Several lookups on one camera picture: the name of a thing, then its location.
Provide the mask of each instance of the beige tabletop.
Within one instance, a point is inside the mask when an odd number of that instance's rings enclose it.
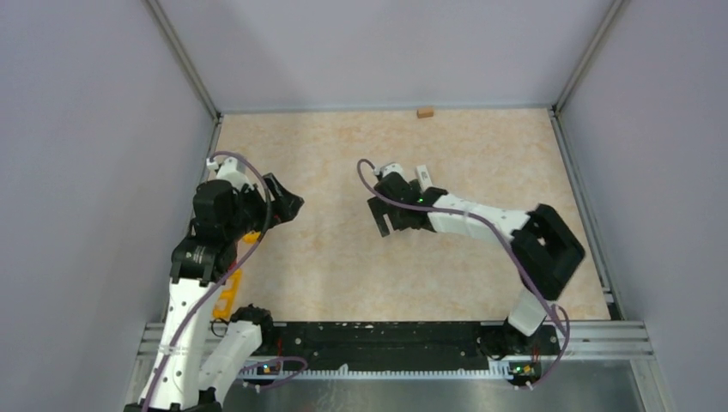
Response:
[[[306,200],[243,266],[236,303],[276,320],[500,320],[510,311],[522,285],[499,245],[416,230],[380,237],[355,170],[362,157],[399,162],[407,179],[425,164],[434,185],[478,203],[550,204],[587,247],[543,109],[227,115],[217,148]],[[591,254],[560,302],[571,318],[609,318]]]

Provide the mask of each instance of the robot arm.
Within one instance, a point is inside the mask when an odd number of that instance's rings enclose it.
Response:
[[[270,313],[248,306],[230,319],[227,332],[212,355],[202,363],[202,346],[210,314],[220,296],[218,288],[191,315],[174,347],[173,335],[193,307],[235,264],[238,240],[263,229],[267,204],[257,186],[245,176],[245,167],[233,157],[222,164],[208,162],[216,179],[197,187],[193,199],[195,217],[190,230],[174,249],[169,282],[167,321],[155,360],[154,371],[139,402],[126,405],[124,412],[149,410],[218,412],[246,359],[263,341],[261,324],[271,323]],[[285,190],[272,174],[263,176],[272,194],[273,219],[269,227],[293,220],[304,201]],[[168,357],[165,366],[162,359]],[[149,388],[159,372],[156,387]]]
[[[441,211],[414,211],[393,206],[379,197],[368,200],[381,235],[390,233],[384,216],[394,230],[426,229],[435,233],[456,233],[498,243],[493,231],[470,215],[480,215],[492,222],[523,265],[538,292],[555,301],[584,258],[585,251],[566,223],[550,206],[539,204],[530,212],[507,210],[464,200],[446,190],[432,186],[425,166],[416,169],[417,179],[409,183],[403,169],[391,163],[374,170],[378,183],[374,189],[391,200],[436,209],[454,209],[462,214]],[[532,336],[546,317],[538,299],[524,288],[508,315],[506,326],[522,336]]]

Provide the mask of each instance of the wooden block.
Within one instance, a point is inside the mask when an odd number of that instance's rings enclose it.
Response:
[[[417,118],[431,118],[434,116],[434,107],[420,107],[417,109]]]

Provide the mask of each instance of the gray wall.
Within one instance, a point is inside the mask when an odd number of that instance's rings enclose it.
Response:
[[[162,0],[224,112],[553,102],[610,0]]]
[[[121,410],[211,122],[140,1],[0,7],[0,410]]]
[[[725,410],[728,3],[631,2],[565,129],[679,410]]]

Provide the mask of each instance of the gray floor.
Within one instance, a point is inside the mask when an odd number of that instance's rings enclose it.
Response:
[[[505,382],[491,380],[294,380],[260,395],[235,386],[224,411],[644,410],[627,361],[565,361],[534,391],[509,388]]]

